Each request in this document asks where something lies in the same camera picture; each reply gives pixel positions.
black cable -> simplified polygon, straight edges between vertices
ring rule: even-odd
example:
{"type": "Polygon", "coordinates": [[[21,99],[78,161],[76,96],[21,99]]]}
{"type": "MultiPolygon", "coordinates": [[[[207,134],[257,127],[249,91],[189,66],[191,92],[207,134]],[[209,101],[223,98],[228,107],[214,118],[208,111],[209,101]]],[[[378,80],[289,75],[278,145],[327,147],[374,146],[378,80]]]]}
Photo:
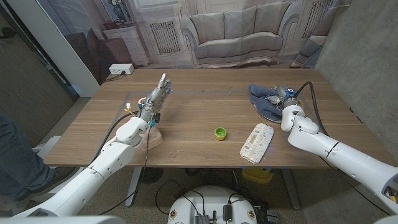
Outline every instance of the black cable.
{"type": "Polygon", "coordinates": [[[119,75],[116,75],[115,77],[106,79],[104,82],[110,82],[110,81],[118,80],[118,79],[122,78],[123,76],[125,76],[125,74],[126,74],[126,72],[122,71],[122,73],[120,73],[119,75]]]}
{"type": "Polygon", "coordinates": [[[114,127],[116,127],[116,125],[117,125],[121,120],[123,120],[124,118],[126,118],[126,117],[128,117],[128,116],[130,116],[130,115],[132,115],[132,114],[131,114],[131,113],[125,114],[124,116],[122,116],[121,118],[119,118],[119,119],[112,125],[112,127],[111,127],[111,128],[109,129],[109,131],[106,133],[105,138],[104,138],[104,140],[102,141],[102,143],[101,143],[101,145],[100,145],[100,147],[99,147],[98,152],[95,154],[95,156],[94,156],[94,158],[91,160],[91,162],[93,162],[93,161],[99,156],[99,154],[101,153],[102,148],[104,147],[104,145],[105,145],[105,143],[106,143],[106,140],[109,138],[109,135],[110,135],[111,132],[113,131],[114,127]]]}
{"type": "Polygon", "coordinates": [[[203,215],[205,215],[205,198],[203,197],[203,195],[201,193],[197,192],[196,190],[190,190],[190,191],[195,192],[196,194],[201,196],[201,199],[203,200],[203,211],[202,212],[203,212],[203,215]]]}
{"type": "Polygon", "coordinates": [[[141,175],[141,178],[138,180],[136,189],[135,189],[135,190],[133,191],[133,193],[131,193],[131,195],[129,195],[126,199],[124,199],[123,201],[121,201],[121,202],[118,203],[117,205],[113,206],[112,208],[108,209],[107,211],[100,213],[100,215],[104,215],[105,213],[112,211],[114,208],[116,208],[117,206],[119,206],[120,204],[122,204],[123,202],[125,202],[127,199],[129,199],[131,196],[133,196],[133,195],[138,191],[138,188],[139,188],[139,186],[141,185],[142,177],[143,177],[144,174],[145,174],[145,168],[147,167],[148,150],[149,150],[149,133],[150,133],[150,129],[151,129],[151,128],[152,128],[152,127],[150,127],[150,128],[149,128],[149,131],[148,131],[148,137],[147,137],[147,154],[146,154],[146,157],[145,157],[144,169],[142,170],[142,175],[141,175]]]}
{"type": "MultiPolygon", "coordinates": [[[[299,93],[303,90],[303,88],[305,86],[307,86],[308,84],[310,84],[310,88],[311,88],[311,96],[312,96],[312,102],[313,102],[313,107],[315,110],[315,115],[317,116],[317,120],[318,120],[318,124],[321,127],[322,132],[329,136],[329,134],[326,132],[325,128],[323,127],[322,121],[320,119],[319,116],[319,112],[318,112],[318,107],[317,107],[317,101],[315,99],[315,92],[313,89],[313,85],[311,82],[306,82],[303,86],[301,86],[301,88],[294,94],[293,97],[297,97],[299,95],[299,93]]],[[[346,182],[349,186],[351,186],[357,193],[359,193],[363,198],[365,198],[368,202],[370,202],[372,205],[374,205],[376,208],[380,209],[380,211],[384,212],[387,215],[390,215],[388,212],[386,212],[385,210],[383,210],[381,207],[377,206],[375,203],[373,203],[372,201],[370,201],[370,199],[368,199],[365,195],[363,195],[359,190],[357,190],[352,184],[350,184],[335,168],[333,168],[326,160],[324,160],[324,158],[322,158],[321,156],[319,156],[319,158],[321,158],[321,160],[323,160],[331,169],[333,169],[337,175],[339,175],[339,177],[341,177],[341,179],[346,182]]]]}
{"type": "Polygon", "coordinates": [[[263,218],[262,215],[259,213],[259,211],[257,210],[257,208],[256,208],[256,207],[253,207],[253,208],[254,208],[254,211],[257,213],[257,216],[260,216],[260,218],[261,218],[263,224],[266,224],[266,221],[264,221],[264,218],[263,218]]]}
{"type": "Polygon", "coordinates": [[[176,183],[176,184],[177,184],[177,187],[179,187],[179,189],[182,190],[180,184],[178,184],[178,182],[175,181],[175,180],[169,180],[169,181],[165,182],[164,184],[162,184],[162,185],[159,187],[159,189],[157,189],[156,194],[155,194],[155,205],[156,205],[157,209],[158,209],[160,212],[162,212],[163,214],[165,214],[165,215],[168,215],[168,213],[167,213],[167,212],[163,212],[163,211],[159,208],[159,205],[157,204],[157,195],[158,195],[159,191],[161,190],[161,188],[162,188],[164,185],[166,185],[167,183],[169,183],[169,182],[174,182],[174,183],[176,183]]]}
{"type": "MultiPolygon", "coordinates": [[[[185,195],[182,195],[183,197],[185,197],[185,199],[187,199],[189,202],[191,202],[191,200],[189,200],[185,195]]],[[[194,207],[194,209],[197,211],[197,215],[199,215],[199,212],[197,210],[197,208],[195,207],[195,205],[191,202],[192,206],[194,207]]]]}
{"type": "Polygon", "coordinates": [[[231,197],[234,196],[234,195],[239,195],[239,194],[238,194],[238,193],[233,193],[233,194],[231,194],[231,195],[229,196],[229,198],[228,198],[228,204],[231,205],[231,197]]]}
{"type": "MultiPolygon", "coordinates": [[[[174,182],[174,183],[176,183],[176,184],[177,184],[177,187],[179,187],[180,190],[183,190],[183,189],[181,188],[180,184],[179,184],[177,181],[175,181],[175,180],[169,180],[169,181],[165,182],[164,184],[162,184],[162,185],[159,187],[159,189],[157,189],[156,194],[155,194],[155,205],[156,205],[157,209],[158,209],[160,212],[162,212],[163,214],[165,214],[165,215],[168,215],[168,213],[167,213],[167,212],[163,212],[163,211],[159,208],[159,205],[157,204],[157,195],[159,194],[159,191],[161,190],[161,188],[162,188],[165,184],[167,184],[167,183],[169,183],[169,182],[174,182]]],[[[183,194],[182,196],[185,197],[185,199],[187,199],[187,200],[192,204],[192,206],[194,207],[194,209],[197,211],[197,215],[199,215],[199,212],[198,212],[196,206],[192,203],[192,201],[189,200],[184,194],[183,194]]],[[[202,199],[203,199],[203,214],[204,214],[204,211],[205,211],[205,208],[204,208],[204,206],[205,206],[205,199],[203,198],[202,194],[200,194],[200,196],[201,196],[202,199]]]]}
{"type": "Polygon", "coordinates": [[[321,160],[323,160],[326,164],[328,164],[328,166],[330,168],[332,168],[337,175],[339,175],[339,177],[341,177],[341,179],[343,179],[344,182],[346,182],[348,185],[350,185],[357,193],[359,193],[363,198],[365,198],[368,202],[370,202],[372,205],[374,205],[376,208],[380,209],[380,211],[384,212],[387,215],[390,215],[390,213],[386,212],[385,210],[383,210],[381,207],[377,206],[375,203],[373,203],[372,201],[370,201],[370,199],[368,199],[365,195],[363,195],[359,190],[357,190],[351,183],[349,183],[335,168],[333,168],[326,160],[324,160],[322,157],[319,156],[319,158],[321,158],[321,160]]]}
{"type": "Polygon", "coordinates": [[[312,103],[313,103],[313,109],[315,110],[315,115],[317,117],[318,120],[318,124],[319,127],[321,128],[322,132],[329,136],[329,134],[326,132],[325,127],[323,127],[322,121],[321,121],[321,117],[319,116],[319,112],[318,112],[318,106],[317,106],[317,100],[315,99],[315,91],[313,90],[313,85],[312,82],[306,82],[304,83],[303,86],[301,86],[301,88],[294,94],[294,98],[297,98],[297,96],[299,95],[299,93],[304,89],[304,87],[306,87],[308,84],[310,84],[310,88],[311,88],[311,97],[312,97],[312,103]]]}

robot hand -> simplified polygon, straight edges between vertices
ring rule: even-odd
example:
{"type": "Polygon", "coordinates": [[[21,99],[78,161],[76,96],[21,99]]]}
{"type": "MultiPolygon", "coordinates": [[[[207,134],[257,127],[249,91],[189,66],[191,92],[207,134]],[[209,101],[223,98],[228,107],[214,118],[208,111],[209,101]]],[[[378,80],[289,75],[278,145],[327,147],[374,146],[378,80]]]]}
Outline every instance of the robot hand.
{"type": "Polygon", "coordinates": [[[166,80],[166,74],[164,73],[157,87],[147,95],[144,107],[145,105],[151,105],[153,113],[159,112],[163,106],[163,102],[171,92],[172,82],[170,80],[166,80]]]}

power strip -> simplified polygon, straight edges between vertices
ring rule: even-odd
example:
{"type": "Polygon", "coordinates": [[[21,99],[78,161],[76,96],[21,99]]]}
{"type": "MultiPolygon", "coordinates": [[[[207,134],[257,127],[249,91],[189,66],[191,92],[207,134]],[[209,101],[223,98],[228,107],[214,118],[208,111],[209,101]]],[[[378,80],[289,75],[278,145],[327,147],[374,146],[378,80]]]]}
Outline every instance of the power strip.
{"type": "Polygon", "coordinates": [[[126,74],[131,74],[132,71],[134,71],[134,67],[132,64],[112,64],[109,71],[112,75],[120,75],[123,71],[126,72],[126,74]]]}

yellow object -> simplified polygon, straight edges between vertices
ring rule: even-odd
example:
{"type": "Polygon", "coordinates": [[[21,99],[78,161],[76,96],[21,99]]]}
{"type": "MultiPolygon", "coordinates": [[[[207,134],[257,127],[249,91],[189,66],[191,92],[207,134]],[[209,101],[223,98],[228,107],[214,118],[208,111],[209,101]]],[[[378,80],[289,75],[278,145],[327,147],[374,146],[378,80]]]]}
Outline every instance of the yellow object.
{"type": "Polygon", "coordinates": [[[214,135],[216,136],[217,140],[224,140],[224,138],[226,136],[225,128],[216,128],[214,130],[214,135]]]}
{"type": "Polygon", "coordinates": [[[259,184],[266,184],[271,181],[275,170],[263,168],[245,168],[242,169],[242,176],[246,180],[251,180],[259,184]]]}

jeans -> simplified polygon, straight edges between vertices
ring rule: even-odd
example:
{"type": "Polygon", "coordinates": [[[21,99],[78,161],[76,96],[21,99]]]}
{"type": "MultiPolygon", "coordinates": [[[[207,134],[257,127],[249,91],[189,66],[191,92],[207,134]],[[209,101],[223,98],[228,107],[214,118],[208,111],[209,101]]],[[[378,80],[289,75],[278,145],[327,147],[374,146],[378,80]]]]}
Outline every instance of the jeans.
{"type": "Polygon", "coordinates": [[[15,122],[0,114],[0,194],[20,198],[49,183],[54,175],[15,122]]]}

